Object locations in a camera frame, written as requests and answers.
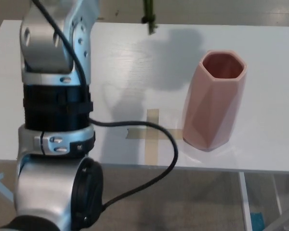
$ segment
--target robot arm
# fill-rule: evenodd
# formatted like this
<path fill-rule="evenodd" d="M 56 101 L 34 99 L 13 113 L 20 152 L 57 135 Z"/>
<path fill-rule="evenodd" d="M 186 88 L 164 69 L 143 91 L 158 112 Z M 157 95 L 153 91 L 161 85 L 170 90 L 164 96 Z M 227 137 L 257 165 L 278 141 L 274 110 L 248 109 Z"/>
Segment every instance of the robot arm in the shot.
<path fill-rule="evenodd" d="M 18 131 L 16 218 L 4 229 L 70 231 L 90 227 L 102 212 L 103 172 L 88 157 L 95 141 L 90 32 L 98 0 L 44 0 L 84 69 L 75 63 L 35 5 L 22 21 L 20 45 L 25 124 Z"/>

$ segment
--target blue object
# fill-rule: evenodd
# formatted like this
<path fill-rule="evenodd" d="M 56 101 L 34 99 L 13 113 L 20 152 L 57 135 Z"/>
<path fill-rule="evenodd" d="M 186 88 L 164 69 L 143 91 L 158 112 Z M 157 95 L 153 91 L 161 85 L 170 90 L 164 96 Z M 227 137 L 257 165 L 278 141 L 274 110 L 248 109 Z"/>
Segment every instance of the blue object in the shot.
<path fill-rule="evenodd" d="M 250 213 L 252 231 L 264 230 L 264 219 L 262 213 Z"/>

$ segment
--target vase opening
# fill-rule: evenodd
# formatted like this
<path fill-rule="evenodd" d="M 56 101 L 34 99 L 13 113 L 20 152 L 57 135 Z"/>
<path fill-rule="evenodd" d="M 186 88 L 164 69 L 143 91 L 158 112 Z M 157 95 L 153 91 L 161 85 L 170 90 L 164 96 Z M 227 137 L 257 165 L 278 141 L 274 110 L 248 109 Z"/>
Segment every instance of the vase opening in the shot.
<path fill-rule="evenodd" d="M 209 54 L 202 64 L 214 78 L 237 78 L 244 69 L 244 65 L 230 53 Z"/>

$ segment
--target pink ceramic vase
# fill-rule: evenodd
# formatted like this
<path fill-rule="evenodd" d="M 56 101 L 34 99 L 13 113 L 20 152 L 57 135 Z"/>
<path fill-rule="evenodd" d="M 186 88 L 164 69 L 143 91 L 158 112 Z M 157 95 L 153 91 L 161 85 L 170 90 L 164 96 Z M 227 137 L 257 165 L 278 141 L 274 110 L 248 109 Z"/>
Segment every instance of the pink ceramic vase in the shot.
<path fill-rule="evenodd" d="M 184 106 L 185 142 L 207 151 L 228 142 L 246 71 L 247 65 L 233 51 L 209 51 L 201 59 Z"/>

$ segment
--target metal bracket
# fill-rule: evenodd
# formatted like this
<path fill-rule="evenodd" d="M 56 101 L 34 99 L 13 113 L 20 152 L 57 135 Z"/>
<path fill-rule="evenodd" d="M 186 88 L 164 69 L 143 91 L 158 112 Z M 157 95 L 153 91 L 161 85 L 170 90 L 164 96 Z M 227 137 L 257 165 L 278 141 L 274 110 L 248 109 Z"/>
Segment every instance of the metal bracket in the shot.
<path fill-rule="evenodd" d="M 0 180 L 2 180 L 4 178 L 4 173 L 0 173 Z M 2 184 L 0 182 L 0 193 L 9 201 L 11 201 L 13 203 L 14 199 L 13 199 L 13 193 L 7 188 L 5 187 L 4 184 Z"/>

